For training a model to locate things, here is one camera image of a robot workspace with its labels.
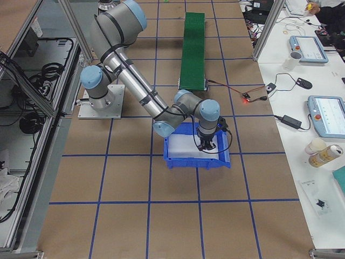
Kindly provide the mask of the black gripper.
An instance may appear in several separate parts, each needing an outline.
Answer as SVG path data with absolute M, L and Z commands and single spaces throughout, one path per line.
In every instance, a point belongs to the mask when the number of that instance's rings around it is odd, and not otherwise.
M 213 137 L 215 133 L 205 134 L 201 132 L 200 128 L 196 128 L 197 136 L 200 139 L 200 144 L 197 146 L 199 151 L 210 151 L 216 148 L 216 145 L 213 143 Z

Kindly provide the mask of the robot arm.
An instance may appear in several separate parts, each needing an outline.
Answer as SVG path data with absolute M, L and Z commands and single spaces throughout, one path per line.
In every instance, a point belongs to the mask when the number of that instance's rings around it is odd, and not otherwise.
M 189 116 L 199 120 L 196 128 L 200 139 L 198 149 L 213 150 L 213 137 L 220 130 L 220 105 L 212 99 L 203 100 L 187 90 L 180 90 L 169 107 L 148 80 L 136 68 L 124 48 L 137 39 L 147 27 L 146 16 L 135 1 L 123 1 L 103 12 L 91 24 L 93 50 L 102 65 L 84 68 L 80 80 L 90 103 L 98 109 L 110 107 L 110 76 L 120 79 L 125 87 L 154 119 L 154 131 L 166 138 Z

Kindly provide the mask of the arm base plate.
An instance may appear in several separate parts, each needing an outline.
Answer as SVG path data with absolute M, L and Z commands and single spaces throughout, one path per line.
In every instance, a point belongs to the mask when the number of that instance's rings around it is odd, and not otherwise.
M 87 100 L 79 103 L 79 119 L 121 119 L 125 86 L 109 84 L 107 87 L 107 95 L 101 99 L 90 98 L 84 90 L 83 98 Z

